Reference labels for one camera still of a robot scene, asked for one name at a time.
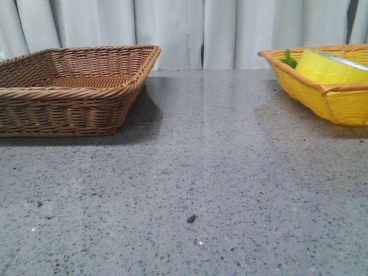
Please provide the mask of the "yellow tape roll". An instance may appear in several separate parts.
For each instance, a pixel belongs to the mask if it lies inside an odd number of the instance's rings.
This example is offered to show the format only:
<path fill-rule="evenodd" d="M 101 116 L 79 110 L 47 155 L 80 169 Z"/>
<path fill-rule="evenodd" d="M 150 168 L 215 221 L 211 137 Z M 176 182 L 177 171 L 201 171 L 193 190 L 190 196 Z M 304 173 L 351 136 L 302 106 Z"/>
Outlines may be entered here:
<path fill-rule="evenodd" d="M 311 81 L 325 85 L 367 81 L 366 65 L 312 48 L 303 51 L 296 71 Z"/>

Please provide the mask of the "small black debris piece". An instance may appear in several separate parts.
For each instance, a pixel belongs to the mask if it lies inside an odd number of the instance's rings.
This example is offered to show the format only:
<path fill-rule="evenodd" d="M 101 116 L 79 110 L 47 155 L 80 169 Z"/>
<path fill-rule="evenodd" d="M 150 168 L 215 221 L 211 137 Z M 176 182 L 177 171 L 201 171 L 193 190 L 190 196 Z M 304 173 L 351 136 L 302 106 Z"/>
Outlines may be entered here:
<path fill-rule="evenodd" d="M 195 222 L 195 219 L 196 219 L 196 215 L 194 214 L 194 215 L 192 215 L 192 216 L 190 216 L 186 221 L 187 221 L 187 223 L 193 223 L 193 222 Z"/>

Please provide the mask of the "white curtain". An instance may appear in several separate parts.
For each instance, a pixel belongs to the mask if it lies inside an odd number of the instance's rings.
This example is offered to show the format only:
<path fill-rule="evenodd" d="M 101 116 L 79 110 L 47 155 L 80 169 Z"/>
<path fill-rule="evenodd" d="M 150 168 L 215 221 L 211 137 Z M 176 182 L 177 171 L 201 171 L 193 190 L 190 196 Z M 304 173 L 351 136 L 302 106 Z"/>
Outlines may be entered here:
<path fill-rule="evenodd" d="M 1 59 L 151 44 L 158 70 L 263 69 L 261 50 L 367 42 L 366 1 L 2 1 Z"/>

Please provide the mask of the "brown wicker basket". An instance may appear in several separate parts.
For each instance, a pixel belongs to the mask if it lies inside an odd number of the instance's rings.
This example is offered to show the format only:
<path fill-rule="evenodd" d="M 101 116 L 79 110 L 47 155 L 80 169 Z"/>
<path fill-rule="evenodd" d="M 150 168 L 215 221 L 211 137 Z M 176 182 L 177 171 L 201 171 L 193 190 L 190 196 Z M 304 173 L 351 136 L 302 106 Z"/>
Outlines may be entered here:
<path fill-rule="evenodd" d="M 161 52 L 157 45 L 52 48 L 1 62 L 1 136 L 117 132 Z"/>

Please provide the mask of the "orange toy carrot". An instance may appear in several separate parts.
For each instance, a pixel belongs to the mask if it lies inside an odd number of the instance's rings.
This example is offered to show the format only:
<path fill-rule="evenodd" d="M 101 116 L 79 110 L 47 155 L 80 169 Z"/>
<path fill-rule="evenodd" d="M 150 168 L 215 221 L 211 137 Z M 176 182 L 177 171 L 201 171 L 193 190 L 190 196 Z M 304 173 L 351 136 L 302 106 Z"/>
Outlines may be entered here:
<path fill-rule="evenodd" d="M 290 49 L 286 49 L 283 54 L 284 57 L 280 61 L 295 69 L 297 67 L 297 61 L 291 57 Z"/>

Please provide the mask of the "yellow wicker basket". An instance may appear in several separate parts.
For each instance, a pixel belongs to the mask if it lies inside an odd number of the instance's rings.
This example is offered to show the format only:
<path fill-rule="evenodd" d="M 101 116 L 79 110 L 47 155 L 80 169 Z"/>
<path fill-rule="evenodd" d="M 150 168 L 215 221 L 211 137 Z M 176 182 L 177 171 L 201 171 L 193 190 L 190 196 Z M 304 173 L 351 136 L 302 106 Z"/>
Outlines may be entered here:
<path fill-rule="evenodd" d="M 326 51 L 367 66 L 366 44 L 289 48 L 291 57 L 299 61 L 307 48 Z M 266 59 L 287 94 L 335 124 L 367 125 L 367 81 L 336 85 L 314 82 L 280 61 L 285 50 L 260 51 L 258 55 Z"/>

